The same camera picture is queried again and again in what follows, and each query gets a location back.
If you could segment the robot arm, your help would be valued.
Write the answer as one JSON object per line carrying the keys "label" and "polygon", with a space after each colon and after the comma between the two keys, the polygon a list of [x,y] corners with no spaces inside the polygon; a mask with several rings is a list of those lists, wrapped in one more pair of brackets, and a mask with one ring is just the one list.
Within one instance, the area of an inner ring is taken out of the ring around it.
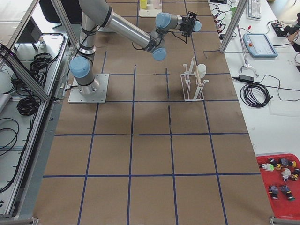
{"label": "robot arm", "polygon": [[74,87],[84,97],[100,92],[101,82],[92,72],[96,44],[121,55],[126,49],[121,38],[126,38],[125,42],[136,50],[150,52],[155,60],[162,61],[166,57],[164,36],[167,33],[178,30],[187,38],[202,27],[193,12],[187,16],[161,12],[156,16],[155,28],[147,33],[114,12],[105,0],[81,0],[79,5],[82,10],[80,40],[69,69],[77,82]]}

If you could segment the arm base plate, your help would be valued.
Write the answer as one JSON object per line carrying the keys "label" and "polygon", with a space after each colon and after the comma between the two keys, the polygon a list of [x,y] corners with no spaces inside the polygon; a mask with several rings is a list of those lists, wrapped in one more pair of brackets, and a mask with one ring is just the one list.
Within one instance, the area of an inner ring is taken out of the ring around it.
{"label": "arm base plate", "polygon": [[68,102],[71,104],[105,103],[109,74],[94,74],[94,81],[89,86],[78,85],[74,79]]}

